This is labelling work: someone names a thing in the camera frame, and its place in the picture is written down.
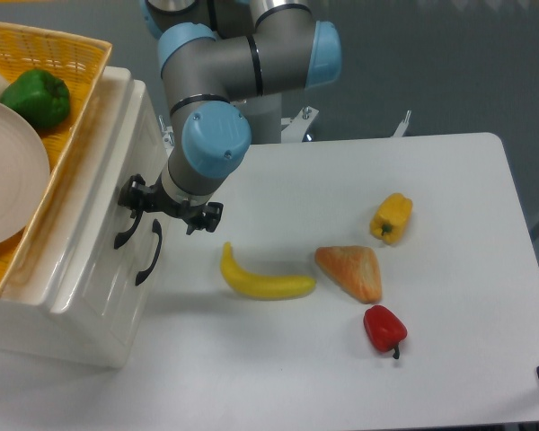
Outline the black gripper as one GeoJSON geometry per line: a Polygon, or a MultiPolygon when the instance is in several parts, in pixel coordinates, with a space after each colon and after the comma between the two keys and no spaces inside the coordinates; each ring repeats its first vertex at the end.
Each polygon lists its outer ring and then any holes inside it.
{"type": "Polygon", "coordinates": [[[128,209],[131,216],[154,211],[183,219],[187,225],[187,235],[202,230],[213,233],[224,211],[224,205],[220,202],[208,202],[195,206],[190,201],[179,203],[166,192],[161,177],[150,187],[146,185],[146,181],[139,173],[130,176],[121,187],[118,205],[128,209]]]}

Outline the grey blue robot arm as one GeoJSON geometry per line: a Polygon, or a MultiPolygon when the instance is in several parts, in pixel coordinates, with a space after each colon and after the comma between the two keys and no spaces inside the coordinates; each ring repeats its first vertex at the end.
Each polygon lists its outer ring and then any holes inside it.
{"type": "Polygon", "coordinates": [[[156,182],[133,175],[118,203],[139,222],[146,213],[181,219],[189,232],[216,230],[214,193],[243,161],[252,132],[236,103],[336,81],[340,36],[305,1],[243,1],[247,29],[221,31],[212,1],[144,1],[157,40],[173,148],[156,182]]]}

